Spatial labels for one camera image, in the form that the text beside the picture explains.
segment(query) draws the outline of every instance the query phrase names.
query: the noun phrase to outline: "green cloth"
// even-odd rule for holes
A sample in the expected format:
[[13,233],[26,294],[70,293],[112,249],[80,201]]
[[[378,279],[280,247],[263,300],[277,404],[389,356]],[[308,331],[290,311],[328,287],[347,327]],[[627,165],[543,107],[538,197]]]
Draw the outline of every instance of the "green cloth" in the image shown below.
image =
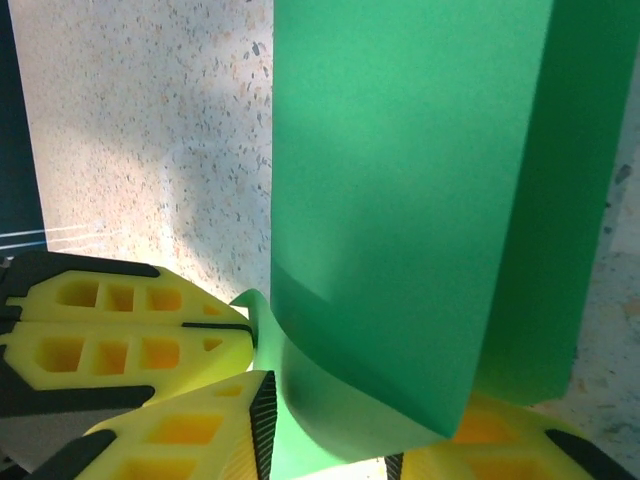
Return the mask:
[[563,394],[639,18],[635,0],[275,3],[271,301],[309,364],[432,438],[474,384]]

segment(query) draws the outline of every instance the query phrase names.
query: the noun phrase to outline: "rectangular hole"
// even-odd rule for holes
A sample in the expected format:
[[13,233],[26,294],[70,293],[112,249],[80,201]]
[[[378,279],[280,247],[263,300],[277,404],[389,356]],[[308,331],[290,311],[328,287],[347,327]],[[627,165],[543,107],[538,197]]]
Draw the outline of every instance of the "rectangular hole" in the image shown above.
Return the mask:
[[36,363],[47,372],[75,372],[83,347],[82,337],[46,338],[36,350]]
[[112,480],[188,480],[196,468],[190,458],[135,458],[117,471]]
[[127,361],[129,344],[125,341],[108,340],[98,343],[93,373],[96,375],[121,375]]
[[222,345],[222,340],[220,340],[219,338],[205,338],[202,341],[202,346],[205,352],[210,352],[211,350],[219,347],[220,345]]
[[220,315],[220,310],[211,305],[205,305],[202,311],[205,315]]
[[515,440],[504,421],[489,413],[467,413],[462,419],[453,443],[496,444]]
[[182,307],[182,295],[175,288],[147,289],[147,308],[157,311],[175,311]]
[[60,305],[69,307],[95,307],[98,297],[98,282],[77,280],[64,284],[56,296]]
[[167,445],[206,445],[222,424],[221,415],[173,415],[165,418],[147,441]]
[[533,459],[472,458],[467,459],[477,480],[513,478],[517,480],[557,480]]
[[170,338],[143,338],[141,368],[175,368],[180,361],[180,345]]
[[104,309],[110,312],[133,312],[133,287],[106,285]]
[[241,385],[234,385],[233,387],[223,388],[215,393],[216,397],[237,397],[242,393]]

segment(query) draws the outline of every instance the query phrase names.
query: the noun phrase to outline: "green fabric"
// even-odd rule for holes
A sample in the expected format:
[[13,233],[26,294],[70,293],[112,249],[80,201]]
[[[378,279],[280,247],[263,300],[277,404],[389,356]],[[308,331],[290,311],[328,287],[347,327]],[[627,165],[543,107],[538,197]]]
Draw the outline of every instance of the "green fabric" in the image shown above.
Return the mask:
[[284,334],[259,292],[245,292],[233,304],[249,309],[259,331],[254,368],[277,372],[271,478],[297,478],[442,439],[309,360]]
[[563,393],[638,6],[275,3],[271,301],[310,364],[434,437],[474,382]]

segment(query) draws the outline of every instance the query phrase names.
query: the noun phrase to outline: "dark wall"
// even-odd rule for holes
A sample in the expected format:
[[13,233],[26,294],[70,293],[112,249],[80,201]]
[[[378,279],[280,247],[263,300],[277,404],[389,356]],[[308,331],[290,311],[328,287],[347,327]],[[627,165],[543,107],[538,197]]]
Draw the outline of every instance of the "dark wall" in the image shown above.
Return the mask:
[[[0,0],[0,248],[43,242],[43,234],[1,236],[43,228],[9,5],[8,0]],[[24,249],[0,249],[0,255],[11,256]]]

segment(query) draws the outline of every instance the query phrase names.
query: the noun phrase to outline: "black rubber edge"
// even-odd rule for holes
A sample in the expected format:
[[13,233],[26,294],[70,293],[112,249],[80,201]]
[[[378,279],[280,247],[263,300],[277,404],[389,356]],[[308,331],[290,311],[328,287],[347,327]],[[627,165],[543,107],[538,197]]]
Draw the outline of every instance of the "black rubber edge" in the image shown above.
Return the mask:
[[562,430],[547,430],[547,437],[595,480],[637,480],[620,464],[584,438]]
[[384,457],[384,464],[387,467],[387,480],[400,480],[402,478],[403,461],[404,453]]
[[248,332],[249,335],[251,335],[251,343],[254,347],[256,346],[253,329],[249,325],[241,325],[237,323],[184,322],[182,326],[185,328],[210,328],[211,330],[241,330],[243,332]]
[[71,270],[149,278],[160,276],[157,268],[144,263],[68,253],[25,252],[11,261],[0,282],[0,319],[9,317],[18,320],[22,312],[20,307],[5,305],[8,297],[26,297],[29,289],[34,285]]
[[23,480],[28,475],[20,465],[12,465],[0,472],[0,480]]
[[0,418],[138,408],[155,393],[148,385],[35,390],[5,361],[0,345]]
[[258,480],[269,480],[278,418],[275,373],[267,372],[262,380],[249,407],[249,417]]
[[6,321],[2,321],[2,319],[0,319],[0,335],[13,332],[13,328],[16,326],[16,323],[18,322],[12,322],[8,319]]
[[112,430],[76,438],[38,467],[26,480],[74,480],[117,438]]

